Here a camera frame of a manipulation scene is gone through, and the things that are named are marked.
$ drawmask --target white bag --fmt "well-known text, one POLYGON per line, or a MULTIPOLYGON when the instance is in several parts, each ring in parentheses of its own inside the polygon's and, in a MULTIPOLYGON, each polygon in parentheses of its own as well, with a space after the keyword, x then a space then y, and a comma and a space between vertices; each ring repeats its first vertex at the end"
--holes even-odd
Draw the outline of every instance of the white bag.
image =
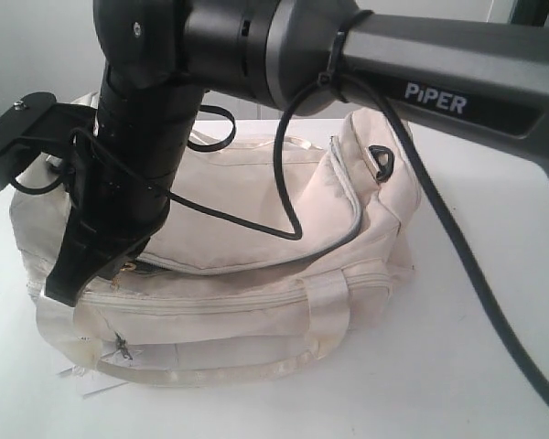
MULTIPOLYGON (((93 104, 92 96, 79 103, 93 104)), ((61 187, 42 197, 17 193, 11 219, 41 335, 81 367, 160 386, 272 379, 326 357, 350 328, 374 325, 393 285, 413 270, 404 227, 421 192, 397 143, 381 114, 360 110, 328 150, 308 142, 285 150, 302 241, 174 204, 165 227, 130 265, 135 270, 113 282, 92 281, 75 309, 40 294, 59 254, 68 196, 61 187), (371 145, 394 153, 394 171, 384 183, 375 179, 371 145)), ((21 181, 40 187, 52 178, 42 157, 21 181)), ((188 150, 174 190, 290 228, 275 189, 272 143, 264 139, 218 153, 188 150)))

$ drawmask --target zipper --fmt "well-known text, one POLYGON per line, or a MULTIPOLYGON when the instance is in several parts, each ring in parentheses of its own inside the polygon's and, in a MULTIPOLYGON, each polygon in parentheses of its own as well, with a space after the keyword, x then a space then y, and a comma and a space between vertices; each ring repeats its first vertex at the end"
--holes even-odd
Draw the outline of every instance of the zipper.
MULTIPOLYGON (((370 286, 390 287, 389 276, 385 274, 361 274, 350 279, 350 289, 370 286)), ((209 299, 142 299, 118 297, 86 292, 85 305, 107 306, 124 313, 162 315, 206 315, 241 313, 295 305, 307 300, 302 288, 285 294, 262 294, 247 297, 221 297, 209 299)))

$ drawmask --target piper logo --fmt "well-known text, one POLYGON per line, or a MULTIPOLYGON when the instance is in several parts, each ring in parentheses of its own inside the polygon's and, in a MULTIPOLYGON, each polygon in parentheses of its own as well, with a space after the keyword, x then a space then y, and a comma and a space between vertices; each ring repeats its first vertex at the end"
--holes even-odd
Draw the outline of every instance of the piper logo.
POLYGON ((424 88, 414 82, 407 84, 404 98, 408 101, 415 100, 423 105, 434 106, 439 110, 456 112, 457 114, 463 114, 464 108, 468 105, 468 99, 463 96, 457 96, 431 87, 424 88))

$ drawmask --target robotic arm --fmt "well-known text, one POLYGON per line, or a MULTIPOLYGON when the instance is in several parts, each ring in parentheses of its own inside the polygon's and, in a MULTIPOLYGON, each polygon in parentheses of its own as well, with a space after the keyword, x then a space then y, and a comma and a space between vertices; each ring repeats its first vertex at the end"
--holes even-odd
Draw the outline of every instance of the robotic arm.
MULTIPOLYGON (((107 58, 97 114, 44 93, 19 102, 0 119, 0 189, 38 155, 28 145, 45 131, 62 142, 82 125, 170 189, 206 90, 287 108, 328 70, 339 30, 359 13, 354 0, 94 0, 93 8, 107 58)), ((344 30, 342 70, 400 116, 520 155, 549 175, 549 29, 370 14, 344 30)), ((346 100, 375 106, 353 84, 338 85, 346 100)), ((321 91, 297 112, 335 100, 321 91)), ((46 290, 71 306, 93 277, 111 278, 136 257, 169 209, 167 197, 76 134, 73 150, 59 152, 73 164, 73 209, 46 290)))

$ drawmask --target bag handle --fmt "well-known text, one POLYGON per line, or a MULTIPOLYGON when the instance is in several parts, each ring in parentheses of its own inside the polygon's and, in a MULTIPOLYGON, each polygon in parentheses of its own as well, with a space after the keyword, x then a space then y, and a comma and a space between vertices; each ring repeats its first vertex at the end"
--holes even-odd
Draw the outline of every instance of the bag handle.
POLYGON ((309 304, 305 351, 272 363, 219 369, 152 370, 117 366, 102 358, 102 341, 78 336, 74 309, 41 294, 37 302, 38 331, 74 364, 120 380, 164 387, 206 387, 236 382, 273 380, 326 357, 344 339, 350 326, 350 294, 341 270, 302 280, 309 304))

